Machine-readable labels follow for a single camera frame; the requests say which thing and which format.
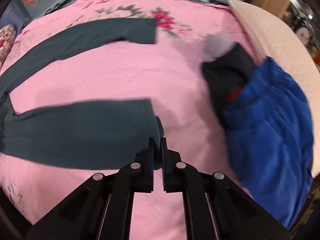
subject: blue cloth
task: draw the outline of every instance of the blue cloth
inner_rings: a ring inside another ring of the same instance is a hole
[[[313,124],[303,91],[269,57],[224,115],[231,165],[242,185],[290,228],[312,183]]]
[[[3,15],[0,18],[0,29],[7,26],[8,24],[12,24],[16,29],[17,35],[20,33],[20,30],[23,25],[22,18],[13,10],[11,4],[8,5]]]

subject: bed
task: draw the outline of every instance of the bed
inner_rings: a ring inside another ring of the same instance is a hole
[[[312,175],[316,177],[320,173],[320,75],[312,58],[278,18],[240,1],[231,0],[228,5],[186,0],[77,0],[35,19],[15,39],[0,74],[41,41],[93,20],[156,17],[157,44],[122,41],[54,62],[10,93],[14,110],[23,113],[83,100],[151,98],[172,150],[199,171],[222,171],[241,186],[228,162],[224,131],[212,111],[199,69],[204,37],[222,33],[239,42],[256,64],[266,55],[273,57],[303,89],[314,121]],[[126,57],[120,57],[124,50]],[[96,172],[0,155],[1,188],[31,224]],[[115,170],[100,172],[108,175]],[[186,238],[182,196],[162,191],[161,171],[155,171],[151,195],[135,196],[131,228],[131,239]]]

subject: blue garment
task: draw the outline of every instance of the blue garment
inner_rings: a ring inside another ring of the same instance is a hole
[[[290,228],[312,183],[313,124],[303,91],[269,57],[224,115],[230,162],[242,185]]]

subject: pink flower print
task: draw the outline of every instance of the pink flower print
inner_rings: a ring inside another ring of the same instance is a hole
[[[186,32],[187,32],[187,31],[186,31],[186,30],[184,30],[184,29],[180,29],[180,30],[178,30],[178,33],[179,33],[179,34],[186,34]]]
[[[170,16],[165,15],[163,12],[153,13],[152,16],[157,18],[157,27],[165,28],[166,30],[172,30],[174,21]]]

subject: gray sock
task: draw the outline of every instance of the gray sock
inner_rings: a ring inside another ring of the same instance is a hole
[[[221,34],[207,35],[205,37],[205,45],[203,52],[204,62],[213,62],[217,58],[222,57],[235,46],[235,42]]]

